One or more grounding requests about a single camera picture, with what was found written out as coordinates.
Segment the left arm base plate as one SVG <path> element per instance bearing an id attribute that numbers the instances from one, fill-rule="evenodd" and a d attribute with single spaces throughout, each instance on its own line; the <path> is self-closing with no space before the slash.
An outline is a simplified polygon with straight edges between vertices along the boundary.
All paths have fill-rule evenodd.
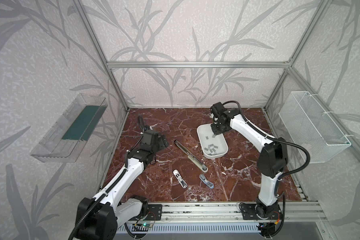
<path id="1" fill-rule="evenodd" d="M 160 221 L 163 213 L 162 204 L 148 204 L 146 214 L 144 215 L 145 221 Z"/>

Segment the small white stapler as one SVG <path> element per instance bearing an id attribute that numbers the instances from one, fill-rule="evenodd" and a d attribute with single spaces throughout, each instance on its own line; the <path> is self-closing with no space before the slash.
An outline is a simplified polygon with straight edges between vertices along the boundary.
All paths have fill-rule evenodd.
<path id="1" fill-rule="evenodd" d="M 178 180 L 178 182 L 180 183 L 180 185 L 182 186 L 182 188 L 186 189 L 188 187 L 188 184 L 183 179 L 183 177 L 180 175 L 179 171 L 173 170 L 173 174 L 174 174 L 175 178 Z"/>

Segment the large beige black stapler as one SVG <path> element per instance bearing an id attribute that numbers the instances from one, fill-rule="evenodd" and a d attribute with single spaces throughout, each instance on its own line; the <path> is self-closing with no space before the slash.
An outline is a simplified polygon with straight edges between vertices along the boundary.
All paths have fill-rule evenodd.
<path id="1" fill-rule="evenodd" d="M 201 162 L 193 153 L 191 153 L 186 147 L 184 147 L 178 140 L 174 140 L 174 144 L 187 155 L 187 157 L 203 172 L 208 172 L 208 167 Z"/>

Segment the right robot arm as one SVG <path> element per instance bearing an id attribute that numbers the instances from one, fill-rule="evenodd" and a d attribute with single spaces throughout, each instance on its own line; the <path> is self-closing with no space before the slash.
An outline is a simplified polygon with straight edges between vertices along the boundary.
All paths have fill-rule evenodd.
<path id="1" fill-rule="evenodd" d="M 214 135 L 235 130 L 249 140 L 259 151 L 257 168 L 261 172 L 261 189 L 254 211 L 260 219 L 269 218 L 274 211 L 278 210 L 279 182 L 284 177 L 298 173 L 309 165 L 311 161 L 309 151 L 300 145 L 264 132 L 244 115 L 241 105 L 237 101 L 218 102 L 212 105 L 210 110 L 213 116 L 211 129 Z M 302 151 L 306 160 L 299 168 L 284 172 L 289 161 L 287 146 Z"/>

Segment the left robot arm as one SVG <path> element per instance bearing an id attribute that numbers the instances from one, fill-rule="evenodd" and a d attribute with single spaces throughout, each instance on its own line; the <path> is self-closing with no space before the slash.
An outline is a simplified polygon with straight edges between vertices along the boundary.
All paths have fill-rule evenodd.
<path id="1" fill-rule="evenodd" d="M 153 130 L 144 131 L 136 146 L 127 152 L 125 165 L 113 179 L 91 199 L 83 198 L 79 203 L 69 239 L 112 240 L 120 226 L 134 217 L 145 216 L 148 210 L 145 198 L 120 201 L 157 152 L 168 146 L 165 135 Z"/>

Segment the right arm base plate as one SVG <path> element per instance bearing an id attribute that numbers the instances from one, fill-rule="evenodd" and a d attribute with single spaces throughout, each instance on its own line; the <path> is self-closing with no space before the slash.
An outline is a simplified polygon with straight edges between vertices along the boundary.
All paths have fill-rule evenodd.
<path id="1" fill-rule="evenodd" d="M 240 203 L 239 210 L 243 220 L 280 220 L 283 213 L 278 203 L 265 206 L 262 203 L 246 204 Z"/>

